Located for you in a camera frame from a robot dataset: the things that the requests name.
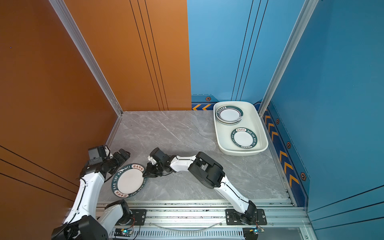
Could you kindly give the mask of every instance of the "corner trim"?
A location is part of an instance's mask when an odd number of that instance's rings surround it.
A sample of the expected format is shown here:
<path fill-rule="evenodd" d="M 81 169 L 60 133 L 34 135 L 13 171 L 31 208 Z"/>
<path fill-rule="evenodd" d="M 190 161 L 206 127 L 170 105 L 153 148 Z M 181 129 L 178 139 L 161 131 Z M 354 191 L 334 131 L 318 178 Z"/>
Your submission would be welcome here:
<path fill-rule="evenodd" d="M 117 116 L 123 110 L 63 0 L 49 0 Z"/>
<path fill-rule="evenodd" d="M 291 60 L 293 52 L 295 51 L 296 46 L 299 43 L 305 28 L 307 27 L 307 24 L 313 14 L 314 9 L 316 8 L 318 1 L 319 0 L 305 0 L 303 7 L 301 8 L 299 17 L 296 20 L 291 35 L 289 36 L 288 42 L 285 45 L 280 61 L 277 64 L 276 70 L 272 76 L 271 82 L 269 83 L 268 88 L 263 97 L 262 103 L 258 111 L 260 117 L 264 115 L 264 112 L 269 102 L 271 101 L 277 86 L 279 85 L 280 79 L 283 76 L 289 61 Z"/>
<path fill-rule="evenodd" d="M 118 127 L 119 127 L 119 125 L 121 123 L 121 120 L 122 120 L 122 116 L 118 116 L 118 118 L 116 119 L 115 124 L 113 125 L 111 133 L 108 136 L 107 142 L 105 143 L 107 146 L 111 145 L 112 140 L 113 140 L 113 138 L 115 137 L 115 135 L 116 135 L 116 133 L 118 131 Z"/>

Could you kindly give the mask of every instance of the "stacked plates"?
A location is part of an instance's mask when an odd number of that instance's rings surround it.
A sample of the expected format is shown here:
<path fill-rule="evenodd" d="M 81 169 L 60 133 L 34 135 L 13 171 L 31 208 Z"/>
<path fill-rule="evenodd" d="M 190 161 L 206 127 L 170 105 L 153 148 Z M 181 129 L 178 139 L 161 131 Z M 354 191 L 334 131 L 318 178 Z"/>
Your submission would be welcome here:
<path fill-rule="evenodd" d="M 243 117 L 243 111 L 236 106 L 222 106 L 216 111 L 218 122 L 224 125 L 238 124 Z M 250 149 L 256 146 L 256 134 L 245 127 L 238 127 L 231 133 L 232 142 L 243 149 Z"/>
<path fill-rule="evenodd" d="M 243 111 L 235 106 L 222 106 L 216 111 L 217 120 L 225 125 L 235 125 L 243 117 Z"/>

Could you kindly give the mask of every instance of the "metal mounting plate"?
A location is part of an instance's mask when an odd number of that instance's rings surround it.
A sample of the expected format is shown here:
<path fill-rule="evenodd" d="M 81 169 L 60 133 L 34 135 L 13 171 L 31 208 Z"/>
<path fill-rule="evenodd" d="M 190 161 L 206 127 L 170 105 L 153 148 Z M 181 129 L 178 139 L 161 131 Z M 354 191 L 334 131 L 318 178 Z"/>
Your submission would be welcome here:
<path fill-rule="evenodd" d="M 239 219 L 238 213 L 234 209 L 226 209 L 225 214 L 227 216 L 227 225 L 246 225 L 243 224 Z M 256 216 L 255 221 L 251 223 L 251 225 L 267 225 L 265 212 L 263 209 L 256 209 L 254 212 Z"/>

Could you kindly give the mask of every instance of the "blue wall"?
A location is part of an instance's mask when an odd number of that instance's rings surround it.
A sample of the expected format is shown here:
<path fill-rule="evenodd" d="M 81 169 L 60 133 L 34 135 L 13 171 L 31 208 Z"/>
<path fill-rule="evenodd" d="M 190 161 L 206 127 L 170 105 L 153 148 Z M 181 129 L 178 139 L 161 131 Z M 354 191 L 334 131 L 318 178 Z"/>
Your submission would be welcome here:
<path fill-rule="evenodd" d="M 188 0 L 192 95 L 259 101 L 303 3 Z"/>
<path fill-rule="evenodd" d="M 383 12 L 378 0 L 319 1 L 272 98 L 309 174 L 320 240 L 384 236 Z"/>

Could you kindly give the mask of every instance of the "white cable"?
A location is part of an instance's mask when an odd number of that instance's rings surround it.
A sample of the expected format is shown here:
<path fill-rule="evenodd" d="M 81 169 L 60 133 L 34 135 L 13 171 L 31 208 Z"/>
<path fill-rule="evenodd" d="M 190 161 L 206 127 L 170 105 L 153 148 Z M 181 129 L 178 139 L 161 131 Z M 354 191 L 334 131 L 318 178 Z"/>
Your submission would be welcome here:
<path fill-rule="evenodd" d="M 206 227 L 206 228 L 201 228 L 201 229 L 197 229 L 197 230 L 179 230 L 179 229 L 174 229 L 174 228 L 167 228 L 167 227 L 162 227 L 162 226 L 159 226 L 155 223 L 151 223 L 151 225 L 155 225 L 159 228 L 164 228 L 164 229 L 167 229 L 167 230 L 170 230 L 170 231 L 176 231 L 176 232 L 199 232 L 199 231 L 204 231 L 204 230 L 207 230 L 207 229 L 210 229 L 218 224 L 221 224 L 222 222 L 219 222 L 219 223 L 216 223 L 216 224 L 213 224 L 212 226 L 209 226 L 209 227 Z"/>

